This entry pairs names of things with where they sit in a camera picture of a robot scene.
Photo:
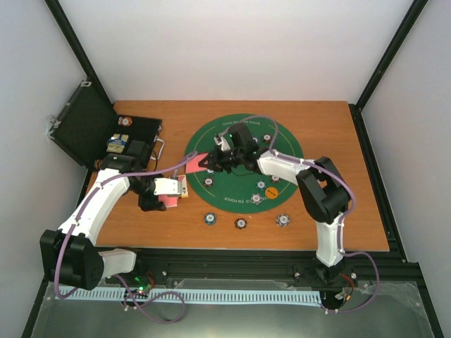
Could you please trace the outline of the purple white chip stack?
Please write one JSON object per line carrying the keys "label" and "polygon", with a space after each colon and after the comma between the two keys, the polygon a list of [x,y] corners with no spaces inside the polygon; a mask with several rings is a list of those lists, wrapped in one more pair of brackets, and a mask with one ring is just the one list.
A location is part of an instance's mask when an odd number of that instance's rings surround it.
{"label": "purple white chip stack", "polygon": [[276,218],[276,224],[279,227],[286,227],[290,224],[290,217],[287,214],[279,214]]}

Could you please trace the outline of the red playing card deck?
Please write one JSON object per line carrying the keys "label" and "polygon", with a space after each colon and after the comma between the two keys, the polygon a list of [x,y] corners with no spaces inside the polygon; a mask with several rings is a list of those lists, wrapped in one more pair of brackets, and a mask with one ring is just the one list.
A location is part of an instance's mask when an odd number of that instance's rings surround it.
{"label": "red playing card deck", "polygon": [[159,196],[159,202],[162,202],[166,208],[177,207],[180,199],[185,199],[189,196],[186,175],[178,175],[177,178],[178,178],[178,181],[181,184],[181,188],[182,188],[181,195],[177,195],[177,196],[160,195]]}

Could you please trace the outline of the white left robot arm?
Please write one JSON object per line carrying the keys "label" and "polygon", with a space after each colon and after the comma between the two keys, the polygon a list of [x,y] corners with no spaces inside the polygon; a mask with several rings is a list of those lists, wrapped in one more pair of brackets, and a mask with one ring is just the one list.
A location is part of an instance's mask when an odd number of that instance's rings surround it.
{"label": "white left robot arm", "polygon": [[128,192],[138,196],[142,211],[164,211],[160,196],[179,197],[183,186],[166,170],[148,171],[152,152],[144,142],[133,141],[123,154],[109,153],[99,162],[97,178],[73,214],[57,230],[46,230],[39,240],[44,275],[54,283],[58,298],[61,285],[92,290],[102,279],[122,274],[131,283],[143,281],[146,265],[132,249],[98,251],[99,233],[119,199]]}

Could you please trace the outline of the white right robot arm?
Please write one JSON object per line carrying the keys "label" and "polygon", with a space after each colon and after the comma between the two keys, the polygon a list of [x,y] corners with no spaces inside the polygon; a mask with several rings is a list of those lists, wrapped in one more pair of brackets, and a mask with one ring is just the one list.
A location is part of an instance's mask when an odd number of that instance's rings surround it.
{"label": "white right robot arm", "polygon": [[345,218],[354,208],[355,196],[328,157],[306,160],[258,145],[244,122],[229,127],[232,144],[221,132],[214,136],[215,147],[203,156],[199,166],[215,172],[231,173],[240,165],[248,171],[277,176],[298,186],[304,207],[316,222],[318,263],[315,272],[320,283],[331,284],[343,269]]}

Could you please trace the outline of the white blue 10 chip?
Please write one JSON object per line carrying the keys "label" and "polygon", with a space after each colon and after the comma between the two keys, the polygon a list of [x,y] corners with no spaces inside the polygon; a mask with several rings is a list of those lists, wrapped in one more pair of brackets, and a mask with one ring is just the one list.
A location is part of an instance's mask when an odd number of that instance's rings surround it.
{"label": "white blue 10 chip", "polygon": [[258,205],[263,201],[263,197],[260,194],[253,194],[253,195],[251,195],[250,201],[253,204]]}

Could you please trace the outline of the blue 50 chip stack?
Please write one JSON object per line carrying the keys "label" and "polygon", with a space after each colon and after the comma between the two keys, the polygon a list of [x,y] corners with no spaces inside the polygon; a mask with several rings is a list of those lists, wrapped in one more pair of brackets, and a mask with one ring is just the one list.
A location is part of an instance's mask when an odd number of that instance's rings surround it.
{"label": "blue 50 chip stack", "polygon": [[207,225],[214,225],[216,223],[216,215],[214,213],[206,213],[204,216],[204,222]]}

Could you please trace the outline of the brown 100 chip stack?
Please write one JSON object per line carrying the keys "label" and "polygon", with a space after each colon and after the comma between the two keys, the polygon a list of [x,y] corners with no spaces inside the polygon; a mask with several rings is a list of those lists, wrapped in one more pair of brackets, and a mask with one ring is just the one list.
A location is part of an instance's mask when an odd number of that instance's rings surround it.
{"label": "brown 100 chip stack", "polygon": [[244,218],[238,218],[235,220],[235,227],[239,230],[245,229],[247,221]]}

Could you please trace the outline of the single red playing card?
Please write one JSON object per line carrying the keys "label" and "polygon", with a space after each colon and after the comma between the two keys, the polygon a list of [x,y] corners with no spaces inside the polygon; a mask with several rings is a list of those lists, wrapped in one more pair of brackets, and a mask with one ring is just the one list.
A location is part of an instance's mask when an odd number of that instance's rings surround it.
{"label": "single red playing card", "polygon": [[196,155],[192,160],[190,160],[186,166],[185,166],[185,173],[191,174],[191,173],[198,173],[201,171],[205,171],[205,167],[201,167],[199,165],[200,162],[202,162],[206,157],[208,153],[200,153]]}

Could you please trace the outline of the orange big blind button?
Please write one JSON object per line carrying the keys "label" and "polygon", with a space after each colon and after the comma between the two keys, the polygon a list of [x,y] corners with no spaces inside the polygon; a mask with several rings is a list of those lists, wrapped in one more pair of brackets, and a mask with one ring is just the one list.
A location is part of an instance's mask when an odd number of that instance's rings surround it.
{"label": "orange big blind button", "polygon": [[275,187],[267,187],[265,190],[265,196],[268,199],[276,199],[279,195],[278,190]]}

